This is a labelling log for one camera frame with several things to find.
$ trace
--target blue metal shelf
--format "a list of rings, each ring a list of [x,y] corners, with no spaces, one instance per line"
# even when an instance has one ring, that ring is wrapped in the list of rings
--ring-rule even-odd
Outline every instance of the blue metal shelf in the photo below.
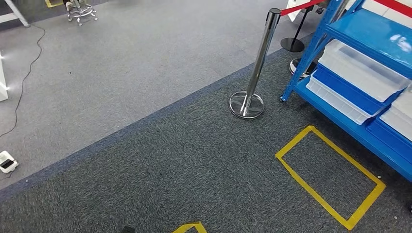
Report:
[[[339,17],[339,13],[346,5],[347,0],[330,1],[312,40],[280,99],[286,101],[292,91],[295,91],[371,152],[409,181],[412,181],[412,163],[367,131],[365,124],[357,125],[306,89],[308,79],[299,81],[300,74],[305,72],[316,55],[333,38],[412,79],[412,51],[408,47],[412,44],[412,30],[362,9],[363,2],[364,0],[356,0],[348,12],[336,21],[335,19]]]
[[[404,37],[412,45],[412,30],[385,17],[360,9],[325,26],[325,32],[412,79],[412,51],[398,45]]]
[[[409,181],[412,181],[412,164],[409,161],[370,134],[370,132],[366,130],[365,124],[356,124],[317,95],[313,94],[306,88],[308,82],[309,78],[299,81],[294,86],[293,90],[348,134],[362,143],[376,156],[393,167]]]

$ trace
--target white plastic storage bin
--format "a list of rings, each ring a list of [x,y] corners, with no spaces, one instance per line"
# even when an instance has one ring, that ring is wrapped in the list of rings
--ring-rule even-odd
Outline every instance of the white plastic storage bin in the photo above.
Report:
[[[321,83],[313,76],[310,77],[310,81],[306,84],[306,88],[358,125],[363,124],[367,119],[373,117],[336,93],[334,90],[330,89],[325,84]]]
[[[338,40],[326,45],[319,63],[379,102],[385,102],[411,83],[408,78]]]
[[[412,141],[412,86],[392,103],[380,119]]]

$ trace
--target white box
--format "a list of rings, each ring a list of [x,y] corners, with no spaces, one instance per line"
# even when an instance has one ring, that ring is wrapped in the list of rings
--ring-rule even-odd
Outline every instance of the white box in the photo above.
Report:
[[[412,19],[396,10],[388,9],[383,16],[412,29]]]
[[[313,76],[310,77],[310,81],[306,85],[306,88],[358,125],[363,124],[367,119],[375,116],[380,112],[378,111],[374,115],[367,114],[364,110],[354,105],[352,102],[348,101],[343,96],[339,95]]]
[[[6,88],[6,80],[4,78],[4,72],[3,72],[3,64],[1,61],[1,54],[0,54],[0,101],[6,100],[8,99],[8,95],[7,95],[7,90]]]
[[[392,103],[380,119],[412,141],[412,86]]]
[[[338,40],[326,45],[319,63],[379,102],[385,102],[411,83],[408,78]]]

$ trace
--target stanchion post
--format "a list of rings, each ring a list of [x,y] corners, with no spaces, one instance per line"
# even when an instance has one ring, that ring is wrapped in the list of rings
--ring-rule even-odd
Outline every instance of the stanchion post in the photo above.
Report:
[[[233,94],[229,100],[229,106],[232,113],[243,119],[255,119],[262,114],[264,109],[263,100],[255,94],[256,84],[258,83],[263,63],[265,62],[266,53],[272,41],[273,34],[279,22],[280,10],[272,8],[266,17],[265,31],[257,53],[255,68],[249,81],[246,91],[239,91]]]

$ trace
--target dark object on floor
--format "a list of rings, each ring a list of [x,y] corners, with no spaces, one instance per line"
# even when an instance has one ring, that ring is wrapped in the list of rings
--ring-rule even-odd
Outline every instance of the dark object on floor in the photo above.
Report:
[[[300,62],[300,58],[295,58],[289,63],[289,71],[291,72],[292,75],[295,73],[296,68],[299,65],[299,62]],[[302,79],[302,78],[308,77],[316,70],[316,68],[317,68],[317,63],[312,62],[310,66],[308,67],[308,69],[306,70],[306,72],[300,78]]]
[[[136,230],[134,228],[131,228],[129,226],[124,226],[123,230],[120,233],[135,233]]]

